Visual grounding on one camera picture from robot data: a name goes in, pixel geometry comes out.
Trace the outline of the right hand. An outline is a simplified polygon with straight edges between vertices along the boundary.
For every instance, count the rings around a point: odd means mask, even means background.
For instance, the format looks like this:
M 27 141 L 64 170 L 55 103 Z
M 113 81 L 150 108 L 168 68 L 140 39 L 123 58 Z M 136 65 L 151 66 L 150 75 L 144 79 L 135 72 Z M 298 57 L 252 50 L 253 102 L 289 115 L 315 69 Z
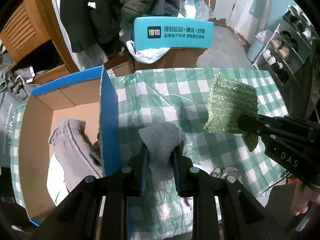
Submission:
M 297 185 L 291 204 L 292 213 L 295 216 L 306 213 L 309 202 L 314 202 L 319 205 L 319 191 L 313 190 L 304 185 L 302 181 L 297 180 Z

